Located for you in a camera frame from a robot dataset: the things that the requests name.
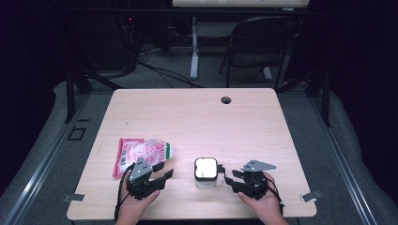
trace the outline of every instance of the desk top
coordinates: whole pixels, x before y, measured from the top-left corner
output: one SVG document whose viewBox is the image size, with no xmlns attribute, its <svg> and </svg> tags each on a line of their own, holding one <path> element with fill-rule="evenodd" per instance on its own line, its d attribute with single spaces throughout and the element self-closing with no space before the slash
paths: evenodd
<svg viewBox="0 0 398 225">
<path fill-rule="evenodd" d="M 231 98 L 223 104 L 222 97 Z M 119 180 L 112 177 L 120 138 L 160 138 L 173 157 L 152 178 L 175 169 L 143 219 L 255 218 L 219 175 L 217 186 L 198 189 L 193 174 L 197 158 L 216 158 L 239 170 L 251 159 L 277 167 L 269 171 L 280 191 L 285 217 L 311 217 L 313 202 L 299 195 L 309 187 L 283 112 L 272 89 L 131 89 L 117 90 L 99 128 L 76 194 L 71 220 L 113 219 Z"/>
<path fill-rule="evenodd" d="M 306 8 L 309 0 L 173 0 L 174 7 Z"/>
</svg>

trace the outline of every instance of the pink package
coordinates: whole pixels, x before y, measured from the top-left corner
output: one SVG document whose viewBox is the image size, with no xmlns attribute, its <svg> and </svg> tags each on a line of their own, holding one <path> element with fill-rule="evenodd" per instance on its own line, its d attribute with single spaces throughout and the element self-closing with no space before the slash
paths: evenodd
<svg viewBox="0 0 398 225">
<path fill-rule="evenodd" d="M 120 139 L 113 178 L 119 179 L 123 172 L 138 158 L 154 166 L 172 157 L 172 148 L 161 139 Z"/>
</svg>

